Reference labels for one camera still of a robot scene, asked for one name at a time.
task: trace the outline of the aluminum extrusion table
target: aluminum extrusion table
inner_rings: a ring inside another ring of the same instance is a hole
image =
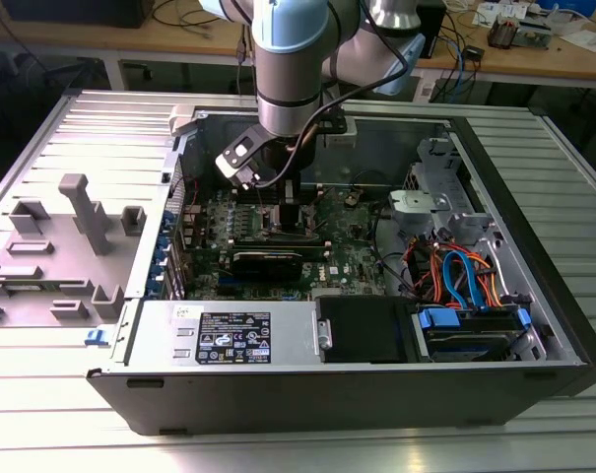
[[[254,106],[230,96],[85,91],[64,97],[0,184],[0,247],[20,197],[57,212],[59,176],[83,172],[112,213],[150,206],[173,105]],[[466,117],[596,329],[596,174],[546,117],[523,108],[348,102]],[[87,328],[0,327],[0,471],[596,471],[596,386],[542,402],[504,427],[145,438],[84,376],[107,349]]]

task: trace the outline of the wooden desk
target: wooden desk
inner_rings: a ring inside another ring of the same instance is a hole
[[[477,74],[479,81],[507,82],[559,87],[585,87],[596,89],[596,52],[582,49],[557,36],[552,38],[549,49],[512,47],[509,50],[488,46],[487,28],[472,25],[473,12],[451,14],[457,30],[469,45],[483,48],[486,53]],[[445,19],[444,25],[452,28]],[[596,25],[587,27],[596,32]],[[446,77],[455,65],[446,42],[440,41],[431,59],[421,59],[418,67],[423,70],[419,91],[432,92],[437,79]]]
[[[198,8],[196,0],[180,0],[182,11]],[[77,26],[12,22],[1,8],[1,15],[15,35],[34,53],[95,57],[106,67],[111,87],[124,90],[122,60],[165,61],[181,63],[235,65],[234,50],[240,35],[239,25],[225,21],[212,24],[211,39],[168,27],[149,19],[139,30],[99,26]],[[160,18],[176,23],[174,7],[160,10]],[[211,18],[199,13],[199,20]],[[457,30],[467,36],[471,45],[482,47],[486,54],[478,73],[479,81],[596,88],[596,53],[581,49],[557,37],[549,50],[488,47],[488,29],[472,27],[472,13],[454,14]],[[414,71],[421,77],[415,101],[427,101],[437,79],[446,77],[454,65],[444,42],[440,42],[432,59],[421,59]],[[0,50],[23,52],[0,25]]]
[[[157,0],[159,5],[164,0]],[[180,0],[181,11],[199,9],[196,0]],[[122,60],[163,61],[236,65],[236,43],[240,26],[223,20],[211,24],[206,39],[182,28],[162,25],[152,18],[140,29],[101,26],[13,22],[0,3],[0,15],[11,31],[35,54],[67,55],[101,59],[111,87],[125,90]],[[177,23],[171,3],[159,11],[159,18]],[[188,17],[189,21],[214,18],[205,12]],[[24,52],[0,24],[0,51]]]

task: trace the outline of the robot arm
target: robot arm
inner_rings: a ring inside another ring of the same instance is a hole
[[[217,157],[223,175],[245,189],[278,184],[279,194],[297,195],[299,171],[314,159],[316,140],[310,135],[328,108],[322,107],[322,82],[372,86],[365,90],[387,95],[400,92],[425,42],[418,33],[416,3],[201,0],[208,12],[251,25],[255,41],[259,124]],[[265,184],[257,182],[252,161],[258,151],[277,173]]]

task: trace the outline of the computer case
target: computer case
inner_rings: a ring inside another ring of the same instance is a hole
[[[416,9],[421,20],[420,33],[425,36],[425,47],[420,57],[429,59],[433,56],[435,42],[442,27],[446,6],[442,0],[420,0]]]
[[[12,20],[140,28],[155,0],[2,0]]]

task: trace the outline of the table leg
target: table leg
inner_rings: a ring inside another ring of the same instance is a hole
[[[181,83],[184,91],[192,90],[192,77],[190,74],[190,64],[181,63]]]
[[[414,101],[428,103],[433,95],[435,83],[442,77],[442,69],[424,69],[420,73],[420,80],[414,94]]]
[[[107,71],[109,87],[113,91],[127,91],[129,87],[124,75],[122,61],[114,58],[104,58],[102,62],[104,63],[104,68]]]

